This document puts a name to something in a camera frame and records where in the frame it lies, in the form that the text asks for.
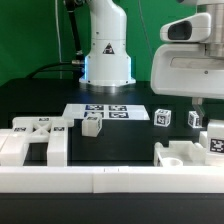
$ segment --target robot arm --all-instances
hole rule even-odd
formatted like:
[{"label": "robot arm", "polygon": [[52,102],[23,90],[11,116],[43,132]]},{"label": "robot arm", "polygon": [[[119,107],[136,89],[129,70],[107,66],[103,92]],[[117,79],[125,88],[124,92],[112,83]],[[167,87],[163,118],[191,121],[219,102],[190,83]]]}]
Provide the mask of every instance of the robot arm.
[{"label": "robot arm", "polygon": [[178,2],[204,11],[161,28],[161,39],[172,44],[156,52],[151,86],[158,94],[193,97],[202,120],[203,98],[224,99],[224,0]]},{"label": "robot arm", "polygon": [[[98,92],[119,92],[134,84],[131,58],[126,53],[126,23],[124,10],[113,0],[65,0],[69,15],[86,3],[91,15],[91,51],[85,58],[83,88]],[[77,33],[76,24],[73,36]]]}]

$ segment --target small white box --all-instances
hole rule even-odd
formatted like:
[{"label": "small white box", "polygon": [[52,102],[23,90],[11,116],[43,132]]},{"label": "small white box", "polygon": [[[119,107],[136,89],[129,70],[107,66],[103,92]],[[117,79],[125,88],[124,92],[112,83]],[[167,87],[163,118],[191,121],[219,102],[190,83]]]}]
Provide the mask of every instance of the small white box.
[{"label": "small white box", "polygon": [[201,128],[201,125],[199,124],[199,116],[196,111],[189,111],[188,124],[192,128]]},{"label": "small white box", "polygon": [[100,113],[88,114],[82,121],[82,135],[97,137],[102,128],[102,115]]},{"label": "small white box", "polygon": [[169,126],[170,121],[171,121],[171,111],[170,110],[158,109],[155,112],[154,125],[167,127],[167,126]]},{"label": "small white box", "polygon": [[205,164],[224,166],[224,121],[210,120],[207,136]]}]

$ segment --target green backdrop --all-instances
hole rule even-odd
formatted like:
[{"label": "green backdrop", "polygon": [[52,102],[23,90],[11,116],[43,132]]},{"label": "green backdrop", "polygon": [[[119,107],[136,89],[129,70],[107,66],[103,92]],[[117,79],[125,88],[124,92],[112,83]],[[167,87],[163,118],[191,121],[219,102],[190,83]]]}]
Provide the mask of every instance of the green backdrop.
[{"label": "green backdrop", "polygon": [[[74,58],[68,16],[63,0],[59,1],[59,22],[62,39],[62,58]],[[140,20],[137,0],[114,0],[127,13],[127,52],[133,58],[133,75],[137,80],[149,80],[152,61]],[[159,30],[163,24],[178,20],[195,11],[177,4],[175,0],[141,0],[142,12],[153,54],[162,44]],[[77,9],[77,23],[84,53],[90,49],[90,16],[88,7]],[[58,42],[55,22],[55,0],[0,1],[0,85],[25,77],[34,69],[58,62]],[[59,78],[58,74],[38,77]]]}]

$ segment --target white plastic fixture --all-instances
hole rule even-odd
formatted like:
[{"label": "white plastic fixture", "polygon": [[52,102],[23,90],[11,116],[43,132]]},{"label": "white plastic fixture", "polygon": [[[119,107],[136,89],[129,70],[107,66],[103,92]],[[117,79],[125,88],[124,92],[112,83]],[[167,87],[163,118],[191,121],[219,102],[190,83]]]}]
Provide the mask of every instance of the white plastic fixture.
[{"label": "white plastic fixture", "polygon": [[[0,130],[0,154],[4,157],[8,151],[15,162],[7,156],[1,161],[0,193],[224,193],[223,167],[205,166],[207,132],[201,132],[195,144],[170,142],[164,148],[157,143],[154,161],[159,167],[66,167],[62,132],[72,126],[73,121],[63,118],[16,118],[12,130]],[[47,159],[56,164],[21,166],[26,144],[31,142],[49,142],[53,154]]]},{"label": "white plastic fixture", "polygon": [[[192,26],[192,35],[189,40],[170,40],[168,30],[172,25],[189,22]],[[211,15],[209,13],[199,13],[188,18],[164,25],[160,30],[160,38],[165,42],[202,42],[211,35]]]},{"label": "white plastic fixture", "polygon": [[224,98],[223,60],[205,56],[204,44],[165,44],[154,57],[151,87],[157,94]]},{"label": "white plastic fixture", "polygon": [[127,16],[112,0],[87,0],[91,15],[91,51],[81,84],[120,87],[135,83],[126,53]]},{"label": "white plastic fixture", "polygon": [[211,4],[223,4],[224,0],[183,0],[180,3],[185,5],[211,5]]},{"label": "white plastic fixture", "polygon": [[68,127],[73,125],[62,117],[15,118],[12,130],[0,131],[1,166],[23,166],[30,143],[48,143],[48,166],[67,166]]}]

